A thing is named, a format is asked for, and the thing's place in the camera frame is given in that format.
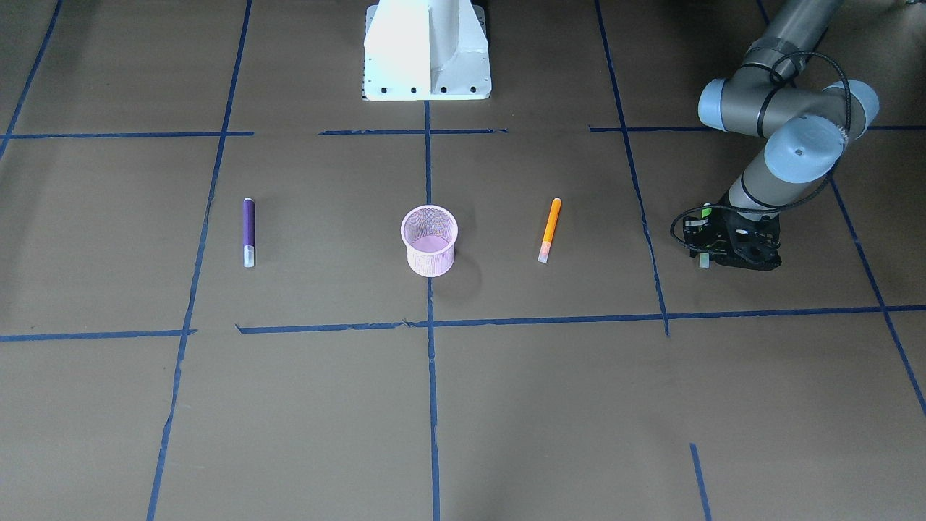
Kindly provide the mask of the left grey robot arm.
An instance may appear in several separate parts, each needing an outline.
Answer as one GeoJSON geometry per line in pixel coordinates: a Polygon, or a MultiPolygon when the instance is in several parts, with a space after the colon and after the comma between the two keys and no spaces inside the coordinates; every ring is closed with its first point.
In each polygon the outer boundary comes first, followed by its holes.
{"type": "Polygon", "coordinates": [[[676,240],[701,268],[771,271],[780,216],[817,197],[848,146],[880,113],[874,89],[817,50],[840,1],[787,1],[731,78],[699,98],[704,125],[765,144],[720,201],[682,212],[676,240]]]}

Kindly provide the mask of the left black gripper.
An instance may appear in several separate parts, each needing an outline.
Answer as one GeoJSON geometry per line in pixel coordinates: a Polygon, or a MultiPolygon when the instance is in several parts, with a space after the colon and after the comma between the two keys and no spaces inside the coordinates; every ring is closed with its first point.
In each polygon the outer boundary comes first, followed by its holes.
{"type": "Polygon", "coordinates": [[[780,219],[752,215],[744,217],[736,211],[718,210],[715,218],[717,240],[713,244],[712,261],[738,269],[772,271],[783,263],[778,254],[780,219]]]}

